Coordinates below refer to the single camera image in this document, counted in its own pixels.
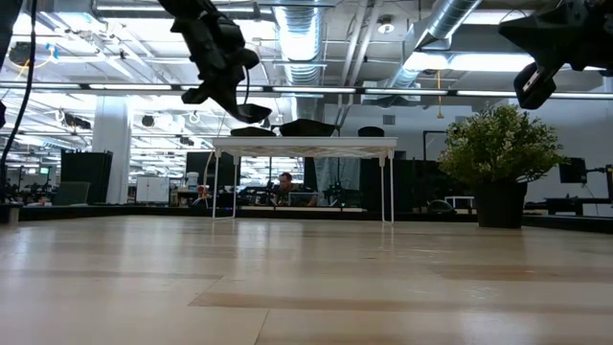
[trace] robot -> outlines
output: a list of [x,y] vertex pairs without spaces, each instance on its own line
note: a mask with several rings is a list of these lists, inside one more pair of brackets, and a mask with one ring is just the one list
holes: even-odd
[[513,83],[523,108],[537,109],[549,99],[565,63],[613,76],[613,0],[554,0],[529,17],[500,24],[498,32],[535,61]]
[[[175,17],[171,31],[183,35],[204,82],[187,91],[185,104],[202,104],[209,98],[216,101],[235,119],[259,123],[271,110],[247,103],[249,70],[260,63],[258,55],[245,49],[240,27],[209,0],[159,0],[160,5]],[[247,78],[244,104],[237,104],[237,86]]]

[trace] white column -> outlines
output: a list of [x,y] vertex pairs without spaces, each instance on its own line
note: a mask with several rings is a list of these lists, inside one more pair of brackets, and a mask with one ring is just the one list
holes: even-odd
[[[613,78],[602,78],[602,91],[613,93]],[[609,124],[613,121],[613,101],[606,101],[605,119]]]
[[113,152],[106,194],[108,203],[127,203],[132,118],[126,97],[98,97],[92,151]]

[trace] exposed pipe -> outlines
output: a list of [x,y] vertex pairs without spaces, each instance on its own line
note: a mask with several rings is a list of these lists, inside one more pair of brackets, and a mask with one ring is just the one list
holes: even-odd
[[481,0],[437,0],[426,30],[437,39],[450,38],[480,3]]
[[[407,69],[404,64],[413,54],[415,48],[425,41],[450,38],[462,25],[470,13],[479,6],[482,0],[437,0],[432,13],[424,21],[414,24],[409,29],[407,41],[411,51],[407,52],[406,60],[396,72],[388,79],[386,87],[407,88],[413,84],[420,74],[420,70]],[[422,32],[418,27],[427,23]]]
[[[275,7],[279,45],[284,59],[314,61],[321,56],[324,12],[319,8]],[[296,86],[321,84],[321,66],[284,66],[287,83]],[[324,120],[322,99],[292,99],[292,116],[298,119]]]
[[362,68],[362,62],[366,56],[366,50],[368,49],[371,37],[373,36],[373,31],[375,30],[376,21],[379,18],[379,10],[381,9],[381,6],[383,6],[383,0],[375,0],[375,5],[373,6],[373,11],[371,11],[368,27],[366,28],[364,39],[360,45],[360,50],[357,53],[356,62],[352,70],[352,77],[349,79],[348,86],[355,85],[355,82],[357,81],[357,76]]
[[347,55],[345,56],[345,63],[343,64],[343,72],[341,73],[341,80],[339,86],[344,86],[347,81],[349,69],[352,67],[353,54],[355,53],[355,47],[357,46],[357,40],[362,32],[362,23],[364,22],[364,15],[366,14],[366,7],[368,6],[368,0],[360,0],[357,4],[357,13],[355,14],[355,27],[353,28],[352,38],[347,48]]

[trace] black object on table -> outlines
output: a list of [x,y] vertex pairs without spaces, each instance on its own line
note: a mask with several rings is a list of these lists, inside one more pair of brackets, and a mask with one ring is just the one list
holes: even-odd
[[558,212],[574,212],[577,216],[583,216],[583,205],[611,204],[606,197],[552,197],[545,198],[547,213],[555,215]]
[[568,158],[568,162],[559,165],[561,183],[587,183],[587,173],[583,158]]

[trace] silver duct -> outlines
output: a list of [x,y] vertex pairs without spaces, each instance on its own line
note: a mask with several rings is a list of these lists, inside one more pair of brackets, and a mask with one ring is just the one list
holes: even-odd
[[[408,60],[416,47],[423,43],[431,43],[438,39],[449,39],[458,30],[470,13],[479,6],[482,0],[437,0],[432,14],[424,23],[416,23],[407,34],[405,49],[409,53]],[[404,63],[388,80],[387,87],[407,88],[418,77],[421,71],[404,68]]]
[[[284,59],[295,62],[314,61],[321,56],[322,23],[324,12],[319,8],[275,7],[279,25],[279,45]],[[319,85],[321,69],[318,66],[286,65],[287,83],[296,86]],[[298,119],[324,121],[324,102],[318,98],[292,100],[292,112]]]

